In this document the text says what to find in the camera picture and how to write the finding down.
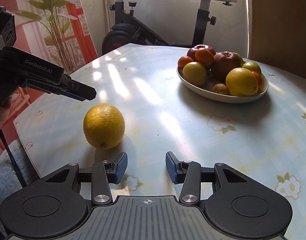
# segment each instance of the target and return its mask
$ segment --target table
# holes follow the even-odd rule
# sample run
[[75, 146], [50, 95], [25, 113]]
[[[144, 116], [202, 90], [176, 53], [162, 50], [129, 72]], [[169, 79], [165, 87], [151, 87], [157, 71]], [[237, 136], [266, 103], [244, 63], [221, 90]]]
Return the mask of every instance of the table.
[[[187, 49], [128, 44], [94, 60], [71, 77], [95, 87], [92, 101], [42, 95], [15, 120], [20, 140], [41, 176], [70, 162], [91, 167], [128, 153], [128, 168], [112, 195], [176, 195], [165, 153], [204, 167], [226, 163], [284, 195], [293, 208], [286, 233], [306, 240], [306, 80], [261, 64], [269, 90], [257, 101], [227, 104], [201, 97], [176, 73]], [[125, 118], [122, 142], [107, 152], [90, 146], [83, 118], [92, 106], [110, 103]], [[202, 183], [201, 198], [212, 194]], [[89, 185], [81, 195], [90, 199]]]

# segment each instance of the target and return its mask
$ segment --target white wall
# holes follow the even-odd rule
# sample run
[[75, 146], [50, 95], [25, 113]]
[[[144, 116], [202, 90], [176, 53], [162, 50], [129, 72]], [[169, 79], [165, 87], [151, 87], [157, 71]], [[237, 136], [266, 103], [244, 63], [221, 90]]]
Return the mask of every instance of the white wall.
[[[98, 54], [106, 34], [103, 0], [81, 0], [88, 27]], [[200, 0], [124, 0], [136, 1], [134, 16], [169, 43], [191, 44]], [[111, 24], [114, 15], [111, 13]], [[204, 43], [216, 51], [234, 51], [243, 57], [248, 53], [248, 14], [246, 0], [233, 6], [212, 1], [210, 17], [217, 17], [215, 26], [208, 24]]]

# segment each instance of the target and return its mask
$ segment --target blue gripper pad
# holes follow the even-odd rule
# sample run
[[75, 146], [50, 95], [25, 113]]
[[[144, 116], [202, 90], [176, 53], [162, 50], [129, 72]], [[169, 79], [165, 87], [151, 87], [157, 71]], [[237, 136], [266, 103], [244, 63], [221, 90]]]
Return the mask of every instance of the blue gripper pad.
[[126, 168], [127, 168], [127, 154], [124, 153], [123, 157], [117, 163], [117, 168], [116, 168], [116, 173], [115, 173], [116, 182], [118, 183], [121, 182]]
[[177, 182], [177, 172], [176, 172], [176, 164], [175, 162], [172, 160], [170, 154], [167, 152], [165, 155], [165, 166], [166, 169], [169, 173], [170, 179], [172, 181], [172, 183], [176, 183]]

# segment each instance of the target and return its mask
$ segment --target red apple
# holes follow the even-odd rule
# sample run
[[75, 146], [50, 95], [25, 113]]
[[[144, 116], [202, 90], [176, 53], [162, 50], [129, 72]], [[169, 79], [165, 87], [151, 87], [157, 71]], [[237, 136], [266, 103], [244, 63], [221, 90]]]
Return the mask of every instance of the red apple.
[[191, 59], [193, 59], [194, 61], [196, 61], [196, 57], [195, 57], [195, 52], [197, 51], [198, 48], [191, 48], [189, 49], [188, 53], [186, 54], [186, 56], [190, 57]]
[[209, 45], [205, 45], [205, 44], [199, 44], [194, 46], [193, 48], [189, 49], [188, 53], [186, 54], [186, 56], [192, 58], [194, 61], [196, 61], [195, 58], [195, 52], [199, 49], [199, 48], [206, 48], [208, 49], [213, 55], [216, 54], [215, 49], [213, 49], [211, 46]]
[[225, 82], [229, 72], [238, 67], [241, 67], [239, 57], [232, 52], [225, 51], [215, 54], [214, 62], [211, 65], [211, 71], [217, 80]]
[[213, 49], [211, 46], [209, 46], [209, 45], [204, 45], [204, 44], [200, 44], [200, 45], [196, 45], [196, 46], [194, 46], [194, 48], [206, 48], [207, 50], [209, 50], [212, 54], [213, 54], [213, 56], [216, 54], [216, 52], [215, 52], [215, 49]]

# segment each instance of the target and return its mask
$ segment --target black cable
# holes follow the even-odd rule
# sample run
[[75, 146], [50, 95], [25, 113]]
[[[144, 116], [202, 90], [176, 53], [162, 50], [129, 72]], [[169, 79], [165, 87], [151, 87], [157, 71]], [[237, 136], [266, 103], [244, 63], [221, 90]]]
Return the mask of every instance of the black cable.
[[19, 169], [19, 167], [18, 167], [18, 165], [17, 165], [17, 163], [16, 163], [16, 161], [15, 161], [11, 151], [9, 150], [9, 147], [7, 145], [7, 142], [6, 142], [6, 139], [5, 139], [5, 136], [3, 134], [2, 129], [0, 129], [0, 139], [1, 139], [2, 143], [3, 143], [3, 145], [5, 146], [5, 149], [6, 149], [7, 153], [8, 153], [9, 158], [11, 159], [12, 166], [14, 168], [15, 174], [16, 174], [19, 182], [21, 183], [22, 187], [26, 187], [27, 184], [25, 182], [23, 174], [21, 173], [21, 170]]

